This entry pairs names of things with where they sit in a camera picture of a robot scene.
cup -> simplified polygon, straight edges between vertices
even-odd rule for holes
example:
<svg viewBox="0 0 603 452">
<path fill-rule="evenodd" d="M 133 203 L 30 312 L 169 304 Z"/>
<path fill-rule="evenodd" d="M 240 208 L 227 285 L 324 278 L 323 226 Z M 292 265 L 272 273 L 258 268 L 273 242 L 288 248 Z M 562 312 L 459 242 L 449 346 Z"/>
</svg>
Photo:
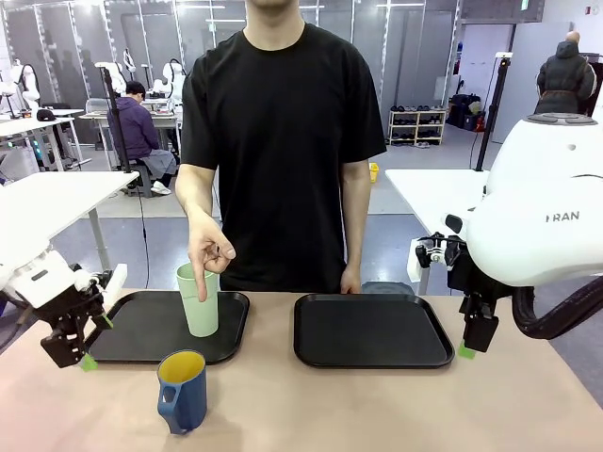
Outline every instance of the cup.
<svg viewBox="0 0 603 452">
<path fill-rule="evenodd" d="M 176 351 L 163 359 L 157 377 L 157 411 L 170 433 L 184 435 L 200 426 L 207 413 L 204 356 L 193 350 Z"/>
<path fill-rule="evenodd" d="M 218 275 L 205 272 L 207 299 L 199 301 L 199 292 L 192 264 L 184 264 L 176 271 L 180 296 L 185 306 L 188 330 L 196 337 L 206 337 L 218 330 Z"/>
</svg>

person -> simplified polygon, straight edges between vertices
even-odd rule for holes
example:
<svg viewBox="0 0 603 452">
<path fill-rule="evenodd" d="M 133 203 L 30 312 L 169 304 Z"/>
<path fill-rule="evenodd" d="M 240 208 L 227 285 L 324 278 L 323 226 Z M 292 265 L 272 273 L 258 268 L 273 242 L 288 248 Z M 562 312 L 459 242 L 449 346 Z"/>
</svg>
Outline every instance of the person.
<svg viewBox="0 0 603 452">
<path fill-rule="evenodd" d="M 144 86 L 130 81 L 125 86 L 125 96 L 116 100 L 120 111 L 125 150 L 130 160 L 141 160 L 149 169 L 155 182 L 151 190 L 157 195 L 169 195 L 171 178 L 176 173 L 176 160 L 170 151 L 159 149 L 157 131 L 151 113 L 141 105 L 145 94 Z M 113 114 L 107 113 L 109 128 L 115 146 L 120 146 Z"/>
<path fill-rule="evenodd" d="M 595 94 L 593 67 L 579 54 L 580 34 L 572 31 L 557 46 L 557 53 L 540 69 L 540 97 L 535 113 L 580 113 L 579 102 Z"/>
<path fill-rule="evenodd" d="M 245 29 L 197 59 L 183 89 L 176 196 L 199 297 L 204 269 L 222 290 L 359 293 L 367 160 L 385 151 L 369 68 L 306 24 L 298 0 L 246 3 Z"/>
</svg>

seated person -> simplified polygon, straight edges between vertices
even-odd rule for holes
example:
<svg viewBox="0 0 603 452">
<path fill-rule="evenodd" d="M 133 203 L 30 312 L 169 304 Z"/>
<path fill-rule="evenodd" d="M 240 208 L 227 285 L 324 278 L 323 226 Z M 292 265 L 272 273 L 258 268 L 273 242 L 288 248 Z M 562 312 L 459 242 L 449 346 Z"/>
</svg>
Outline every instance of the seated person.
<svg viewBox="0 0 603 452">
<path fill-rule="evenodd" d="M 144 86 L 140 82 L 131 81 L 126 84 L 125 97 L 117 99 L 125 151 L 130 160 L 141 160 L 149 169 L 155 179 L 151 190 L 158 195 L 169 195 L 171 191 L 168 187 L 176 173 L 176 160 L 170 151 L 159 149 L 151 113 L 140 105 L 144 100 L 144 93 Z M 106 117 L 113 142 L 119 148 L 118 134 L 110 110 Z"/>
</svg>

beige tabletop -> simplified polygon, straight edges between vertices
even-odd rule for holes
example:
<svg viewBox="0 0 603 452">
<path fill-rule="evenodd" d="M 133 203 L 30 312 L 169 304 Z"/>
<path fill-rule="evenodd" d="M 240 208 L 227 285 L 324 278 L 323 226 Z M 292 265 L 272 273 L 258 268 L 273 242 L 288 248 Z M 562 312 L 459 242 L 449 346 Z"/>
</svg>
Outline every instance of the beige tabletop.
<svg viewBox="0 0 603 452">
<path fill-rule="evenodd" d="M 0 451 L 600 452 L 603 412 L 508 303 L 490 350 L 439 370 L 319 370 L 292 350 L 299 296 L 253 294 L 241 350 L 207 370 L 209 411 L 185 437 L 157 414 L 152 365 L 58 369 L 38 322 L 0 356 Z M 450 340 L 460 299 L 426 298 Z"/>
</svg>

black jacket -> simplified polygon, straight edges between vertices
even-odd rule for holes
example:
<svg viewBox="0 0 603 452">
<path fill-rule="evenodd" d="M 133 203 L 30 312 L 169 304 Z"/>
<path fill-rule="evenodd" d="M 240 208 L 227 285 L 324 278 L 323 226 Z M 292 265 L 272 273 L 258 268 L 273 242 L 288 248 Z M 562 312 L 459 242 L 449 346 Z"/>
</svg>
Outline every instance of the black jacket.
<svg viewBox="0 0 603 452">
<path fill-rule="evenodd" d="M 565 40 L 540 68 L 536 83 L 540 94 L 536 113 L 580 113 L 578 102 L 595 93 L 596 75 L 579 54 L 578 44 Z"/>
</svg>

